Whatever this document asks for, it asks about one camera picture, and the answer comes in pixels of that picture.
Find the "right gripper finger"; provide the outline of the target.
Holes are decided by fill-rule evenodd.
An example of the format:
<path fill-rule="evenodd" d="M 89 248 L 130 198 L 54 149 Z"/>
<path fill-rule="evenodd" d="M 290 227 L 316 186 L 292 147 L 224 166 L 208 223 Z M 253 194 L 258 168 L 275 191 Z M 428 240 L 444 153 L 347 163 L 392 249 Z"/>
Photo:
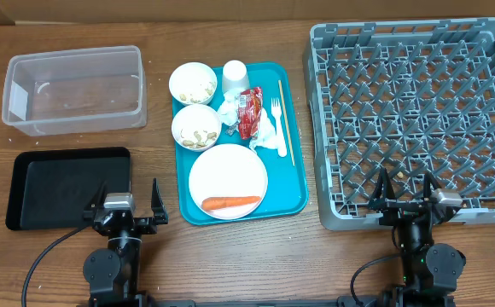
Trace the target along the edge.
<path fill-rule="evenodd" d="M 393 191 L 393 185 L 391 184 L 387 169 L 382 167 L 379 171 L 376 187 L 371 195 L 370 203 L 385 203 L 388 200 L 396 199 L 397 198 Z"/>
<path fill-rule="evenodd" d="M 423 190 L 422 190 L 423 199 L 429 200 L 433 191 L 439 188 L 441 188 L 441 185 L 437 181 L 433 173 L 431 171 L 425 171 L 423 178 Z"/>

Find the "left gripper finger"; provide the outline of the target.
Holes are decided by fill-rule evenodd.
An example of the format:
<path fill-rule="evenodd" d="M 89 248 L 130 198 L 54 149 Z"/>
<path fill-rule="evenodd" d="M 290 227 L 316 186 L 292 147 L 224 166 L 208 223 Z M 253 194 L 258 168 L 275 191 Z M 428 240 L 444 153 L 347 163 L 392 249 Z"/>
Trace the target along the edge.
<path fill-rule="evenodd" d="M 153 179 L 152 194 L 151 194 L 151 210 L 154 218 L 167 218 L 167 210 L 160 196 L 157 179 Z"/>
<path fill-rule="evenodd" d="M 103 207 L 106 196 L 107 196 L 107 183 L 101 182 L 101 184 L 98 186 L 95 194 L 93 195 L 93 197 L 90 199 L 90 201 L 86 205 L 86 209 L 87 210 L 96 210 L 97 208 Z"/>

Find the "orange carrot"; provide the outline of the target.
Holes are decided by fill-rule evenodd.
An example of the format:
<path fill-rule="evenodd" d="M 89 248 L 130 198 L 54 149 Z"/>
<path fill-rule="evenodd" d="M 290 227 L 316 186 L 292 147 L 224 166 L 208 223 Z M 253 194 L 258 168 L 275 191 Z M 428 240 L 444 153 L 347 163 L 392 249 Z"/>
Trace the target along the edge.
<path fill-rule="evenodd" d="M 224 208 L 257 204 L 261 201 L 259 196 L 242 197 L 211 197 L 202 201 L 201 208 L 205 211 L 214 211 Z"/>

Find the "white bowl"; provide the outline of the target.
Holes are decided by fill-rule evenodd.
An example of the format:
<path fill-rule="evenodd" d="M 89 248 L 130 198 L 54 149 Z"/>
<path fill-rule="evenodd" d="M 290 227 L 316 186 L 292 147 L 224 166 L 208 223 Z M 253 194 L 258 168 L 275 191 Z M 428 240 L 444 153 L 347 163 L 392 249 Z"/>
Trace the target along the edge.
<path fill-rule="evenodd" d="M 184 63 L 173 71 L 169 79 L 172 97 L 185 106 L 209 104 L 217 85 L 218 80 L 214 70 L 200 62 Z"/>
<path fill-rule="evenodd" d="M 217 112 L 207 105 L 183 107 L 173 117 L 172 136 L 182 148 L 202 152 L 218 140 L 222 122 Z"/>

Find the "white napkin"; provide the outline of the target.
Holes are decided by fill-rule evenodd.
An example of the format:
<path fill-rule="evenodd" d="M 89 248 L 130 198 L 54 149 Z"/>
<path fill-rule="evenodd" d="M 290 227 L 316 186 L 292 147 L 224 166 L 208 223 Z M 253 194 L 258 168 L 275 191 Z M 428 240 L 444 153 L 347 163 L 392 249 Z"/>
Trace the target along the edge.
<path fill-rule="evenodd" d="M 223 124 L 227 126 L 226 133 L 233 135 L 239 133 L 237 116 L 238 97 L 244 90 L 230 90 L 224 93 L 224 102 L 218 108 L 218 116 Z M 258 133 L 255 137 L 243 140 L 248 141 L 248 147 L 255 151 L 255 148 L 277 149 L 276 128 L 271 123 L 266 110 L 263 107 L 259 122 Z"/>

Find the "red snack wrapper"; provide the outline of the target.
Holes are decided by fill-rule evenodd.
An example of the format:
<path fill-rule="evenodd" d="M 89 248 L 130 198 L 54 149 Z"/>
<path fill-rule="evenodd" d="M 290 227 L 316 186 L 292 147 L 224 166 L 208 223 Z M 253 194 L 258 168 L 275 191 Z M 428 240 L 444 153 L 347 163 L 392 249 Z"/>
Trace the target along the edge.
<path fill-rule="evenodd" d="M 262 112 L 263 90 L 260 87 L 244 90 L 238 97 L 238 130 L 242 140 L 257 135 Z"/>

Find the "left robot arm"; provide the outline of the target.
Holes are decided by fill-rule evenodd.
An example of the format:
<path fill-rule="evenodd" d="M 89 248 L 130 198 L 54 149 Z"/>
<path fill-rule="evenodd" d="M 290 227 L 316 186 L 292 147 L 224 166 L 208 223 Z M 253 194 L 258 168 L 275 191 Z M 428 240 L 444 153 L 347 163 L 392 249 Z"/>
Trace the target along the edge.
<path fill-rule="evenodd" d="M 153 180 L 149 217 L 135 216 L 133 195 L 109 193 L 102 184 L 84 208 L 83 219 L 108 246 L 92 252 L 83 274 L 90 287 L 89 306 L 155 306 L 155 299 L 138 290 L 142 237 L 168 223 L 168 214 Z"/>

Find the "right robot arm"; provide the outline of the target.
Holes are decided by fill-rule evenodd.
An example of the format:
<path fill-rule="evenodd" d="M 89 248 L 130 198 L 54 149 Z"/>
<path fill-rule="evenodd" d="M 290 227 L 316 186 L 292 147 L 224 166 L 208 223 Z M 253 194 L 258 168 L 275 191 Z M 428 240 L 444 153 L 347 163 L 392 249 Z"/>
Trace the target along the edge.
<path fill-rule="evenodd" d="M 401 202 L 387 170 L 380 170 L 368 207 L 382 214 L 381 226 L 392 228 L 404 283 L 382 291 L 376 306 L 454 305 L 451 293 L 457 289 L 466 257 L 453 246 L 435 243 L 433 228 L 450 221 L 462 204 L 460 194 L 442 188 L 429 171 L 424 174 L 422 198 Z"/>

